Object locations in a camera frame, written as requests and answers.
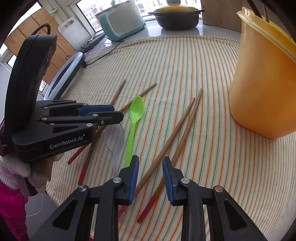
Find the pink sleeve forearm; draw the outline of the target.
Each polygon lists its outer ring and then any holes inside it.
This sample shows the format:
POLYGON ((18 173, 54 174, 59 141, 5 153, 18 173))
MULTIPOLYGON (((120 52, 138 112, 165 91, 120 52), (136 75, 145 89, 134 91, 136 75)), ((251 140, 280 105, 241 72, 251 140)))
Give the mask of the pink sleeve forearm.
POLYGON ((1 216, 17 240, 29 240, 25 205, 28 198, 1 182, 1 216))

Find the white gloved left hand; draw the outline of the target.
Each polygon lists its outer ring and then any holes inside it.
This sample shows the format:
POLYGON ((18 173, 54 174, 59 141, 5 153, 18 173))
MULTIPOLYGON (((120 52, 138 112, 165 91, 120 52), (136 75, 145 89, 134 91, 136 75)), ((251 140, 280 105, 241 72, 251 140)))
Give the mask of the white gloved left hand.
POLYGON ((64 154, 58 154, 36 163, 27 164, 18 159, 15 154, 1 157, 1 182, 12 190, 20 189, 24 194, 26 190, 25 178, 37 192, 44 192, 46 185, 51 181, 53 162, 62 159, 64 154))

